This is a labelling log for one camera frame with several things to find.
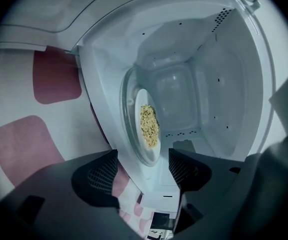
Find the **white plate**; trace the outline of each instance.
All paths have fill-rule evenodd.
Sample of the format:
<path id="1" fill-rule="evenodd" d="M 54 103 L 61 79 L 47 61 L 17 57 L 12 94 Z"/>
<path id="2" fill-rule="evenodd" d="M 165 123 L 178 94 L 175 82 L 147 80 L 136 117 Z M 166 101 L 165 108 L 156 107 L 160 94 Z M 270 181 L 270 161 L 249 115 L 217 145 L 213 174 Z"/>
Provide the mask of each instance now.
<path id="1" fill-rule="evenodd" d="M 153 108 L 156 108 L 153 102 L 152 97 L 147 90 L 141 89 L 138 91 L 135 100 L 135 122 L 136 122 L 136 132 L 141 146 L 142 158 L 150 166 L 154 166 L 157 163 L 160 154 L 160 132 L 158 136 L 158 143 L 156 147 L 149 147 L 146 143 L 146 140 L 143 137 L 143 132 L 140 127 L 140 109 L 144 105 L 150 105 Z"/>

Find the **black surface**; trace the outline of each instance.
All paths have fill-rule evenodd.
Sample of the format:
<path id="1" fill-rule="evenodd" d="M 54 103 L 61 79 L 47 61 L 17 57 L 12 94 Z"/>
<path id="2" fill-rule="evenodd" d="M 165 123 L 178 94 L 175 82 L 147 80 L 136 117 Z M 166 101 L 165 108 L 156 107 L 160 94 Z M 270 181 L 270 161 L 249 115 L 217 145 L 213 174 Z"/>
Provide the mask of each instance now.
<path id="1" fill-rule="evenodd" d="M 210 180 L 212 171 L 206 164 L 173 148 L 170 148 L 168 152 L 169 170 L 180 189 L 180 196 L 186 191 L 199 190 Z"/>
<path id="2" fill-rule="evenodd" d="M 176 228 L 173 230 L 174 234 L 178 234 L 186 228 L 194 225 L 195 222 L 196 221 L 192 219 L 192 217 L 185 211 L 185 209 L 181 208 Z"/>
<path id="3" fill-rule="evenodd" d="M 39 239 L 35 232 L 0 204 L 0 239 L 16 237 L 18 239 Z"/>
<path id="4" fill-rule="evenodd" d="M 152 224 L 150 226 L 151 229 L 159 229 L 159 230 L 173 230 L 175 224 L 175 219 L 169 218 L 169 214 L 155 212 Z"/>
<path id="5" fill-rule="evenodd" d="M 17 216 L 27 224 L 32 225 L 44 201 L 45 199 L 40 196 L 28 196 L 17 209 Z"/>
<path id="6" fill-rule="evenodd" d="M 149 235 L 147 236 L 147 238 L 148 238 L 148 239 L 151 239 L 151 240 L 160 240 L 161 237 L 162 237 L 161 235 L 159 235 L 158 238 L 154 238 L 154 237 L 149 236 Z"/>
<path id="7" fill-rule="evenodd" d="M 235 239 L 288 239 L 288 137 L 260 157 Z"/>
<path id="8" fill-rule="evenodd" d="M 231 172 L 234 172 L 236 174 L 238 174 L 240 172 L 240 168 L 239 167 L 232 167 L 231 169 L 229 169 Z"/>

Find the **pink patterned fabric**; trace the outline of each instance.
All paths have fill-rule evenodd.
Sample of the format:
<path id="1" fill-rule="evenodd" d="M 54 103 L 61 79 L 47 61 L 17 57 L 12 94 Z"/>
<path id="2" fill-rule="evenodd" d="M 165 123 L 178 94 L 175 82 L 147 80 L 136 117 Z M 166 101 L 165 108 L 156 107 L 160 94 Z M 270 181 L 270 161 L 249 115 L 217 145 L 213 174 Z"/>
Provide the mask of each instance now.
<path id="1" fill-rule="evenodd" d="M 77 99 L 82 94 L 75 56 L 47 47 L 36 51 L 33 65 L 34 95 L 41 104 Z"/>
<path id="2" fill-rule="evenodd" d="M 75 57 L 54 47 L 0 50 L 0 188 L 7 186 L 0 200 L 43 167 L 109 148 L 79 72 Z M 9 81 L 9 74 L 16 77 Z M 93 139 L 82 138 L 85 120 L 96 128 L 88 129 Z M 154 211 L 140 205 L 142 194 L 119 162 L 112 194 L 119 200 L 120 217 L 147 236 Z"/>
<path id="3" fill-rule="evenodd" d="M 38 116 L 0 127 L 0 166 L 14 186 L 39 169 L 63 161 L 45 122 Z"/>

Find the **white appliance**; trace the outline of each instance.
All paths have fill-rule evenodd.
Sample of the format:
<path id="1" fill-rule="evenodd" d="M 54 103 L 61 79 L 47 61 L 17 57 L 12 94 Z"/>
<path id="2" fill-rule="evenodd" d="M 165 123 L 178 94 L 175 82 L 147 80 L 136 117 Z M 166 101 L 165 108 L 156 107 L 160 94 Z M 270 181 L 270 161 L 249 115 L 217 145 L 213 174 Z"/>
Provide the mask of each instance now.
<path id="1" fill-rule="evenodd" d="M 243 161 L 285 136 L 269 98 L 288 77 L 288 24 L 271 0 L 20 0 L 0 26 L 0 49 L 46 46 L 79 54 L 97 118 L 144 207 L 177 212 L 173 145 Z M 156 104 L 156 161 L 137 140 L 140 89 Z"/>

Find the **rice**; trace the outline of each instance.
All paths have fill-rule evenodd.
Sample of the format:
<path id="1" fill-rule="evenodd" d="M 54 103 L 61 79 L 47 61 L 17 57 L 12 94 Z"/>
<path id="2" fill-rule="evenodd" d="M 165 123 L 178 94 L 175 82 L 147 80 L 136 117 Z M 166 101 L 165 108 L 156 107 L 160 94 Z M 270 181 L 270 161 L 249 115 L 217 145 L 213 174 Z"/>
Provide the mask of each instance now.
<path id="1" fill-rule="evenodd" d="M 158 144 L 159 124 L 156 119 L 155 109 L 152 106 L 141 106 L 140 127 L 147 145 L 150 148 L 156 147 Z"/>

